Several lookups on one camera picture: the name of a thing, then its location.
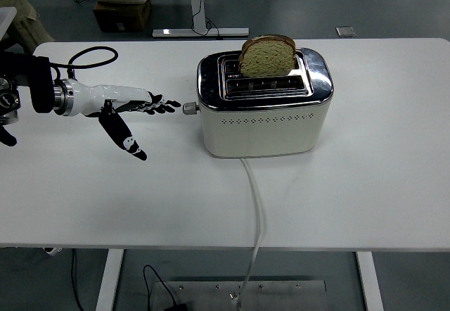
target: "bread crust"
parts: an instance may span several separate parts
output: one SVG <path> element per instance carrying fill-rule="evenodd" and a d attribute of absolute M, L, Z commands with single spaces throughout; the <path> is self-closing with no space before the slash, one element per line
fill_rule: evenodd
<path fill-rule="evenodd" d="M 262 41 L 280 41 L 280 42 L 284 42 L 284 43 L 286 43 L 287 45 L 289 45 L 292 48 L 292 57 L 294 57 L 294 55 L 295 55 L 295 49 L 296 49 L 295 42 L 291 38 L 289 38 L 289 37 L 287 37 L 285 35 L 281 35 L 281 34 L 261 35 L 261 36 L 254 37 L 252 39 L 247 40 L 242 45 L 242 53 L 239 55 L 239 58 L 238 58 L 239 70 L 240 70 L 242 62 L 243 62 L 243 60 L 245 58 L 245 53 L 247 52 L 249 47 L 251 47 L 252 45 L 257 44 L 259 42 L 262 42 Z"/>

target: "black cable on floor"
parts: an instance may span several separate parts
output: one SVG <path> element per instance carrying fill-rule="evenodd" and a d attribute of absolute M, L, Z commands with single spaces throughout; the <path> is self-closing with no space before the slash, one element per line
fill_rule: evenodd
<path fill-rule="evenodd" d="M 145 265 L 143 267 L 143 280 L 146 283 L 146 288 L 147 288 L 147 311 L 150 311 L 150 289 L 148 288 L 148 283 L 147 283 L 147 277 L 146 277 L 146 268 L 149 267 L 153 270 L 153 272 L 155 273 L 156 277 L 160 280 L 160 282 L 162 283 L 162 285 L 166 288 L 167 292 L 170 294 L 170 297 L 172 297 L 172 301 L 174 302 L 174 306 L 176 306 L 176 301 L 174 298 L 174 295 L 172 295 L 172 292 L 170 292 L 169 288 L 167 288 L 167 285 L 165 284 L 165 282 L 161 279 L 160 275 L 156 272 L 156 270 L 149 264 Z"/>
<path fill-rule="evenodd" d="M 76 250 L 72 249 L 72 269 L 70 270 L 70 278 L 72 280 L 73 295 L 75 296 L 75 300 L 77 301 L 78 308 L 80 309 L 80 311 L 84 311 L 81 303 L 79 302 L 77 285 L 75 283 L 75 256 L 76 256 Z"/>

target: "toaster vent holes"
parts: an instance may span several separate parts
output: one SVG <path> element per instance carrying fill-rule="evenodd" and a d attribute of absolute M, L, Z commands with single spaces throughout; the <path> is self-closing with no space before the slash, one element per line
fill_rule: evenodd
<path fill-rule="evenodd" d="M 253 119 L 230 119 L 230 120 L 226 120 L 223 119 L 220 122 L 222 122 L 224 125 L 226 124 L 255 124 L 255 123 L 270 123 L 270 122 L 285 122 L 285 121 L 293 121 L 293 120 L 306 120 L 306 119 L 312 119 L 314 117 L 313 113 L 310 114 L 302 114 L 302 115 L 289 115 L 289 116 L 276 116 L 274 118 L 253 118 Z"/>

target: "cardboard box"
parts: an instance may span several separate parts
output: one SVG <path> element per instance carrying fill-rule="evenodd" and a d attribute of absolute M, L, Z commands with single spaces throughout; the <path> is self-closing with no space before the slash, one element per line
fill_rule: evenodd
<path fill-rule="evenodd" d="M 146 28 L 150 7 L 150 0 L 143 4 L 111 4 L 98 1 L 93 11 L 103 32 L 135 32 Z"/>

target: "slice of bread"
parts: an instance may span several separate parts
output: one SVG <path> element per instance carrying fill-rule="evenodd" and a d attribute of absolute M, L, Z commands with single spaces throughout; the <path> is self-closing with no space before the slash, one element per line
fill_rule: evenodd
<path fill-rule="evenodd" d="M 262 35 L 247 40 L 239 56 L 245 77 L 275 77 L 295 69 L 295 42 L 284 35 Z"/>

